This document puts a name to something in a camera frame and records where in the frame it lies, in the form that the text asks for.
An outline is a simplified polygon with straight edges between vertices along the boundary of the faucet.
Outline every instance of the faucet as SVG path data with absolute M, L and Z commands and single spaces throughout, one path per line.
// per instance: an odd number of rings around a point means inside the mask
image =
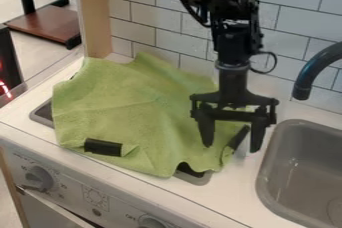
M 292 97 L 307 100 L 316 77 L 330 64 L 342 59 L 342 42 L 336 43 L 316 54 L 301 70 L 294 84 Z

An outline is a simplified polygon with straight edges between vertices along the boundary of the sink basin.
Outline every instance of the sink basin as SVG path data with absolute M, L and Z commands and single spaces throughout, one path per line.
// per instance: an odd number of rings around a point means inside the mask
M 342 228 L 342 131 L 304 120 L 279 124 L 256 190 L 283 218 L 306 227 Z

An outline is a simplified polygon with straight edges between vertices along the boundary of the green microfiber cloth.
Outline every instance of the green microfiber cloth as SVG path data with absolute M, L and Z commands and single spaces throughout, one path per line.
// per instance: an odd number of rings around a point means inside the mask
M 159 177 L 171 177 L 182 162 L 195 172 L 220 171 L 242 124 L 216 122 L 214 144 L 206 148 L 190 118 L 189 96 L 215 90 L 209 78 L 144 53 L 129 64 L 86 58 L 73 79 L 54 87 L 57 139 L 95 159 Z M 122 157 L 85 152 L 87 138 L 123 144 Z

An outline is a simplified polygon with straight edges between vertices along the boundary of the kitchen counter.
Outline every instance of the kitchen counter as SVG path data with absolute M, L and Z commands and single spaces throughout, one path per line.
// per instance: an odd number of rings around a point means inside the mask
M 128 62 L 129 58 L 112 55 L 110 59 Z M 70 78 L 81 66 L 82 60 L 74 62 L 29 92 L 0 110 L 0 137 L 16 145 L 32 148 L 49 155 L 59 163 L 90 176 L 106 181 L 108 186 L 147 198 L 162 208 L 187 216 L 203 227 L 213 228 L 299 228 L 269 211 L 259 200 L 255 180 L 265 154 L 272 131 L 267 131 L 262 150 L 244 159 L 234 156 L 230 163 L 213 175 L 205 186 L 194 186 L 175 177 L 159 179 L 98 161 L 89 161 L 69 150 L 59 148 L 54 131 L 29 120 L 29 113 L 51 97 L 52 86 Z M 282 98 L 283 81 L 266 76 L 253 75 L 252 91 L 278 97 L 279 122 L 287 119 L 305 119 L 326 126 L 342 129 L 342 116 L 319 110 Z

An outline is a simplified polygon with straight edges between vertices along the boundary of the wall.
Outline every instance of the wall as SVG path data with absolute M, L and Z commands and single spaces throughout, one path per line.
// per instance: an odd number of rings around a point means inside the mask
M 108 1 L 115 52 L 134 56 L 147 51 L 183 70 L 212 74 L 216 54 L 210 33 L 187 14 L 178 0 Z M 342 39 L 341 1 L 261 1 L 265 49 L 279 55 L 278 67 L 271 76 L 292 86 L 314 54 Z M 254 65 L 267 66 L 267 61 L 266 57 L 253 59 Z M 342 113 L 340 68 L 342 62 L 337 62 L 322 72 L 307 104 Z

